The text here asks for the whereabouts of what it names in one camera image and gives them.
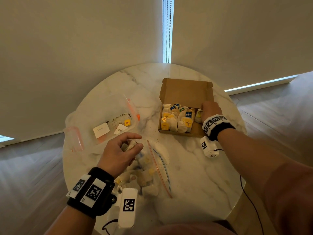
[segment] hand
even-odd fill
[[[207,118],[213,115],[222,115],[222,110],[218,106],[218,103],[216,102],[210,102],[210,101],[203,102],[201,105],[201,110],[203,110],[201,114],[202,122],[204,122]]]
[[[127,143],[127,139],[141,138],[139,134],[126,132],[111,139],[106,145],[97,167],[105,170],[114,178],[118,177],[132,163],[136,155],[140,153],[143,149],[143,144],[137,143],[127,152],[123,152],[120,147],[123,143]]]

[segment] light wood flooring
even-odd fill
[[[313,73],[289,84],[233,95],[249,136],[313,166]],[[66,205],[63,134],[0,148],[0,234],[42,235]],[[256,205],[266,235],[276,234],[262,202]],[[243,194],[228,220],[239,235],[261,234],[253,206]]]

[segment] box lid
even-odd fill
[[[163,104],[179,103],[182,106],[200,108],[204,101],[214,101],[213,84],[207,81],[192,81],[164,78],[160,91]]]

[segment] cardboard box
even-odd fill
[[[202,129],[202,124],[197,122],[193,122],[190,133],[178,133],[168,130],[161,130],[161,118],[163,104],[179,103],[182,106],[195,108],[197,112],[204,101],[214,101],[212,87],[213,84],[207,81],[164,78],[162,80],[162,87],[160,91],[160,100],[162,101],[162,106],[158,126],[159,132],[199,138],[206,136]]]

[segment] round marble table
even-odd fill
[[[78,108],[92,104],[102,95],[123,93],[130,97],[140,113],[139,131],[147,139],[166,147],[169,154],[173,199],[162,199],[147,205],[136,218],[134,229],[143,230],[158,223],[208,221],[225,219],[236,205],[242,190],[239,174],[223,151],[215,158],[207,158],[200,147],[199,138],[190,138],[158,132],[161,101],[159,93],[163,78],[211,81],[192,69],[167,63],[147,63],[126,68],[99,83],[82,100]],[[241,115],[229,96],[213,81],[214,100],[237,130],[246,133]],[[96,165],[100,156],[74,154],[63,150],[63,168],[67,188],[70,190]],[[97,217],[95,229],[102,233],[106,215]]]

